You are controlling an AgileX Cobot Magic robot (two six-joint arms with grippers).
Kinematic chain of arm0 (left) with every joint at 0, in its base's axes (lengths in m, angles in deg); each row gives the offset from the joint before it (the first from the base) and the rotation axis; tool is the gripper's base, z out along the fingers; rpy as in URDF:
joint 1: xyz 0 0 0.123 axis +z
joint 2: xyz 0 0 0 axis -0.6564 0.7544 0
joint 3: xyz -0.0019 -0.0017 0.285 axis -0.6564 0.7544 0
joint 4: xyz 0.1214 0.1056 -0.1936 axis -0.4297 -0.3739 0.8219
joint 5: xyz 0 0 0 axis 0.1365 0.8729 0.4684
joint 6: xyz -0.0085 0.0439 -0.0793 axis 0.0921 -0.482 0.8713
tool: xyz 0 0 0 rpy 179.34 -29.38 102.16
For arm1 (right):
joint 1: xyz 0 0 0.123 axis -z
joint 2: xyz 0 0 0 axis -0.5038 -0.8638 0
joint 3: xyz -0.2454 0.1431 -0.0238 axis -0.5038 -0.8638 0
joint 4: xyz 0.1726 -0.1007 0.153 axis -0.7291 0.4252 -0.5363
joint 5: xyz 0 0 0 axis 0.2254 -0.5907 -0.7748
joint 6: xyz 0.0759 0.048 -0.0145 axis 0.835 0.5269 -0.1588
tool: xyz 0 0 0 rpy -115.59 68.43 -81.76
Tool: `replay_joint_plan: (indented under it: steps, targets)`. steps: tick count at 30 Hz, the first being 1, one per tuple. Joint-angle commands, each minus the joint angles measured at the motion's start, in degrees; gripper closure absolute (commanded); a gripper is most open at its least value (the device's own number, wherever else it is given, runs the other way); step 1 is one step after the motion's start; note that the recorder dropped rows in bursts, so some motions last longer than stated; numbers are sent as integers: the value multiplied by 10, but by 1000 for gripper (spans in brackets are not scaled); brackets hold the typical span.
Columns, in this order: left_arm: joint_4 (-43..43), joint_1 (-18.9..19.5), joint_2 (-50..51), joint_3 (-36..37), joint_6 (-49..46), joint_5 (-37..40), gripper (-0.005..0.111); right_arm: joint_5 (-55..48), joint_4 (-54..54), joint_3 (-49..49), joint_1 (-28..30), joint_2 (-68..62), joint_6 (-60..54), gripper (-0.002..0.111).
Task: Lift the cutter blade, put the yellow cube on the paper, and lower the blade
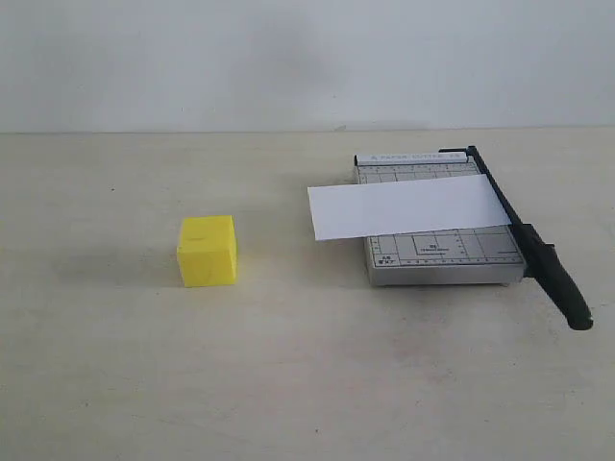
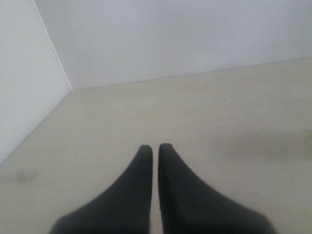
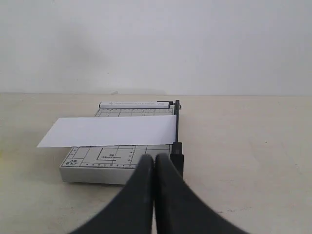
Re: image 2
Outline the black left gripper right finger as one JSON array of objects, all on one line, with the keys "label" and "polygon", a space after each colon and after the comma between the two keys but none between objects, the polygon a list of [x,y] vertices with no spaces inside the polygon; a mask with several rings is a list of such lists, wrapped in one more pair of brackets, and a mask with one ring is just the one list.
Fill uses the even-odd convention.
[{"label": "black left gripper right finger", "polygon": [[158,151],[158,194],[165,234],[274,234],[262,214],[200,179],[170,143]]}]

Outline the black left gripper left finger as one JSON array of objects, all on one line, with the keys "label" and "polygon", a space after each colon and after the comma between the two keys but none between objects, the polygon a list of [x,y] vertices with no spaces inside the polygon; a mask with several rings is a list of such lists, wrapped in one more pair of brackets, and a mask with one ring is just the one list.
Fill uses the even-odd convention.
[{"label": "black left gripper left finger", "polygon": [[153,151],[141,145],[122,175],[98,197],[61,217],[52,234],[147,234],[153,180]]}]

